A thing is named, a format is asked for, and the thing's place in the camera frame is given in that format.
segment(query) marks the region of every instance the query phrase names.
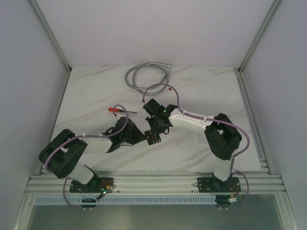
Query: coiled cable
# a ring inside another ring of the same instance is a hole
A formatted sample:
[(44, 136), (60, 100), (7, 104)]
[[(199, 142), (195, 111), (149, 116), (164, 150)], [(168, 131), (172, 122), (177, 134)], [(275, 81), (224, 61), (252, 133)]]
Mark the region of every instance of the coiled cable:
[[(139, 71), (140, 69), (142, 69), (142, 68), (144, 68), (144, 67), (152, 67), (152, 68), (156, 68), (156, 69), (159, 69), (159, 70), (161, 70), (162, 72), (164, 72), (165, 76), (162, 78), (162, 80), (161, 80), (158, 84), (156, 84), (156, 86), (153, 86), (152, 88), (150, 88), (150, 90), (155, 89), (155, 88), (159, 87), (161, 83), (163, 83), (164, 81), (166, 81), (166, 82), (165, 82), (165, 85), (164, 85), (164, 87), (163, 87), (162, 89), (160, 89), (160, 90), (158, 90), (158, 91), (156, 91), (156, 92), (147, 92), (147, 89), (148, 89), (147, 87), (139, 87), (139, 86), (136, 85), (136, 82), (135, 82), (136, 74), (138, 73), (138, 71)], [(141, 94), (144, 94), (144, 95), (151, 95), (151, 96), (152, 96), (152, 95), (157, 95), (157, 94), (163, 92), (163, 91), (166, 89), (166, 87), (167, 87), (167, 85), (168, 85), (168, 83), (169, 83), (169, 73), (170, 73), (171, 71), (170, 71), (170, 70), (166, 70), (166, 69), (164, 69), (163, 67), (171, 68), (170, 65), (163, 64), (163, 63), (156, 63), (156, 62), (150, 62), (150, 63), (145, 63), (145, 64), (142, 64), (142, 65), (139, 65), (139, 66), (135, 66), (135, 67), (133, 67), (133, 68), (131, 68), (131, 69), (129, 69), (129, 70), (127, 71), (127, 73), (126, 73), (126, 75), (125, 75), (125, 82), (126, 82), (126, 84), (127, 84), (130, 88), (135, 89), (136, 91), (138, 91), (138, 92), (141, 93)], [(135, 71), (134, 71), (133, 76), (132, 76), (132, 85), (131, 85), (131, 84), (129, 83), (129, 81), (128, 81), (128, 75), (129, 75), (129, 73), (130, 73), (131, 71), (133, 71), (133, 70), (135, 70)]]

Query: marble surface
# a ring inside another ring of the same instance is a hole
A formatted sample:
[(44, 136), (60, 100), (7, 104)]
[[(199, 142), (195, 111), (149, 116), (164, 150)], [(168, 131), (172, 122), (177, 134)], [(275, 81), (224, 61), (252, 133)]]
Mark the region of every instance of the marble surface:
[[(121, 104), (136, 111), (130, 119), (140, 131), (150, 129), (142, 109), (142, 95), (129, 88), (124, 81), (131, 66), (74, 66), (59, 111), (53, 138), (69, 128), (77, 135), (99, 134), (114, 126), (117, 118), (109, 107)], [(234, 169), (257, 171), (260, 169), (247, 114), (241, 98), (236, 75), (232, 67), (173, 66), (169, 84), (180, 95), (181, 107), (202, 115), (224, 113), (242, 127), (251, 138), (250, 148), (237, 157)], [(159, 70), (143, 68), (137, 75), (138, 85), (145, 87), (163, 77)], [(165, 90), (154, 96), (158, 103), (176, 104), (173, 91)], [(123, 146), (112, 153), (87, 151), (80, 162), (102, 171), (193, 171), (213, 172), (215, 156), (206, 140), (197, 133), (172, 127), (169, 135), (161, 135), (162, 142), (148, 146), (143, 141), (133, 147)], [(246, 139), (239, 149), (246, 145)]]

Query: mounting plate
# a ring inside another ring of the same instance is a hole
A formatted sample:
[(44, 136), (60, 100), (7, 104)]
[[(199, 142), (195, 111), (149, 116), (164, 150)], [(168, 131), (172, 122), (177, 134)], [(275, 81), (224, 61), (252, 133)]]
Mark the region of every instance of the mounting plate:
[(85, 184), (82, 184), (78, 181), (72, 181), (71, 182), (71, 187), (69, 189), (70, 193), (102, 193), (103, 191), (106, 190), (107, 185), (113, 184), (113, 178), (112, 177), (100, 177), (97, 180), (97, 186), (89, 189), (89, 187)]
[(221, 182), (222, 186), (217, 189), (213, 184), (212, 177), (199, 177), (197, 178), (198, 190), (200, 193), (239, 193), (241, 186), (239, 178), (231, 177), (225, 182)]

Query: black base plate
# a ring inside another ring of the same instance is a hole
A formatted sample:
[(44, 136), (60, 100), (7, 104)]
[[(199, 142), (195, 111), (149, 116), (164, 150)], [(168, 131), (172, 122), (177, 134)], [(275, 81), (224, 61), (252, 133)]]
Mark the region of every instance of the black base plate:
[(197, 178), (198, 190), (200, 193), (239, 193), (241, 186), (239, 178), (230, 177), (227, 181), (222, 182), (220, 189), (217, 189), (213, 184), (212, 177), (199, 177)]
[[(97, 202), (97, 200), (92, 199), (92, 198), (86, 198), (86, 199), (82, 200), (82, 203), (96, 203), (96, 202)], [(81, 205), (81, 207), (83, 207), (83, 208), (94, 208), (96, 206), (97, 205)]]
[(87, 185), (81, 184), (78, 181), (72, 181), (71, 187), (69, 189), (70, 193), (102, 193), (106, 190), (107, 185), (113, 184), (113, 178), (111, 177), (100, 177), (97, 179), (97, 185), (93, 186), (93, 188), (89, 188)]

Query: screwdriver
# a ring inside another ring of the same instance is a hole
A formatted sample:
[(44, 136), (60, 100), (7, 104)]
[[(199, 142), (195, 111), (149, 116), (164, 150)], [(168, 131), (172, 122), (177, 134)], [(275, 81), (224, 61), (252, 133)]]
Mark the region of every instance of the screwdriver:
[[(123, 109), (115, 109), (115, 108), (109, 108), (109, 111), (110, 112), (124, 112)], [(127, 111), (127, 113), (134, 113), (134, 114), (137, 114), (137, 112), (132, 112), (132, 111)]]

